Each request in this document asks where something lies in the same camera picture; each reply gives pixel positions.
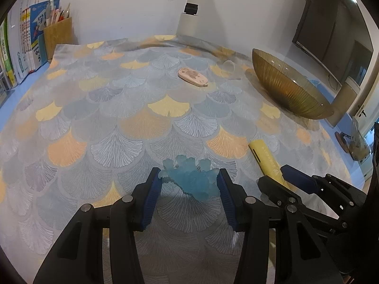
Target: yellow tube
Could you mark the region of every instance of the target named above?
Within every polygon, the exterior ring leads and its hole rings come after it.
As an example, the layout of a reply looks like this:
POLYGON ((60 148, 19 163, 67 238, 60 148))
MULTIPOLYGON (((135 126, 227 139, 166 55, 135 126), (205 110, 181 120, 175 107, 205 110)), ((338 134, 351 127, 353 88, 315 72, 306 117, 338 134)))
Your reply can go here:
POLYGON ((263 140, 254 140, 249 143, 249 147, 262 173, 289 189, 289 184, 284 180, 280 167, 266 143, 263 140))

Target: television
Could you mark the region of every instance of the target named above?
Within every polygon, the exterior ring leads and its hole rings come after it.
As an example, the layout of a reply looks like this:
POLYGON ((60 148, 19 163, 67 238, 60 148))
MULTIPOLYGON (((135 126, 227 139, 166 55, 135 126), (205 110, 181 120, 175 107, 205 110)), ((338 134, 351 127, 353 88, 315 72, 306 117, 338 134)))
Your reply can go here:
POLYGON ((293 43, 340 85, 361 85, 374 51, 357 0, 307 0, 293 43))

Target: green book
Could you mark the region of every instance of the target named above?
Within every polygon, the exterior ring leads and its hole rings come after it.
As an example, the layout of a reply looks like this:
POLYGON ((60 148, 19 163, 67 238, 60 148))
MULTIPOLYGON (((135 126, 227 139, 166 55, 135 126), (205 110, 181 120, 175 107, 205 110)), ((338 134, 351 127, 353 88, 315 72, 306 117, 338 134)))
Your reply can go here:
POLYGON ((4 61, 5 71, 8 75, 9 81, 12 84, 12 87, 17 85, 16 78, 14 76, 12 62, 9 56, 9 47, 8 47, 8 38, 6 34, 6 18, 3 23, 0 25, 0 42, 1 42, 1 54, 4 61))

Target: blue plastic piece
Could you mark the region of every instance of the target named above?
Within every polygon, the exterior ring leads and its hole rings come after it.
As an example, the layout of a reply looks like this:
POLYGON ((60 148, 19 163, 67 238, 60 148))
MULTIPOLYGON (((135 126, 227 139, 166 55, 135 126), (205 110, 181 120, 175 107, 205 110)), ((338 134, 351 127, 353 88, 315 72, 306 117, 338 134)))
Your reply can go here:
POLYGON ((153 218, 153 213, 155 209, 155 205, 157 204, 158 197, 161 193, 162 189, 162 178, 159 178, 160 169, 157 170, 156 175, 154 176, 154 180, 151 184, 149 193, 145 199, 145 203, 143 206, 143 218, 141 220, 141 226, 143 229, 151 223, 151 219, 153 218))
POLYGON ((217 176, 217 187, 220 190, 220 197, 222 206, 224 207, 226 220, 228 220, 228 224, 235 231, 237 227, 236 208, 221 172, 217 176))
POLYGON ((303 172, 300 172, 299 170, 289 166, 289 165, 284 165, 283 167, 280 168, 283 174, 283 178, 296 186, 297 188, 303 190, 304 192, 308 194, 312 193, 318 193, 320 191, 320 188, 318 187, 316 181, 304 174, 303 172))
POLYGON ((195 158, 178 155, 175 158, 177 166, 174 167, 172 159, 163 161, 164 169, 159 177, 171 178, 181 189, 198 201, 206 201, 210 197, 219 196, 220 191, 216 185, 219 169, 210 169, 211 161, 202 159, 196 166, 195 158))

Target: blue translucent toy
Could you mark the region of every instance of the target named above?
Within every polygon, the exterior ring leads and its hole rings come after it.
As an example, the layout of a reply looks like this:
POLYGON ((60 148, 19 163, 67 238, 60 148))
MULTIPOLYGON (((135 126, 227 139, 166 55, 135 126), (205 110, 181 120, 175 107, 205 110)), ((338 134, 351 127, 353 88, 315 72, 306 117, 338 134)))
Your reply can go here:
POLYGON ((201 159, 196 167, 195 158, 187 158, 178 155, 174 161, 166 159, 163 161, 164 169, 159 172, 159 178, 171 178, 181 189, 193 195, 198 201, 205 201, 212 196, 220 196, 216 180, 220 169, 210 169, 211 161, 201 159))

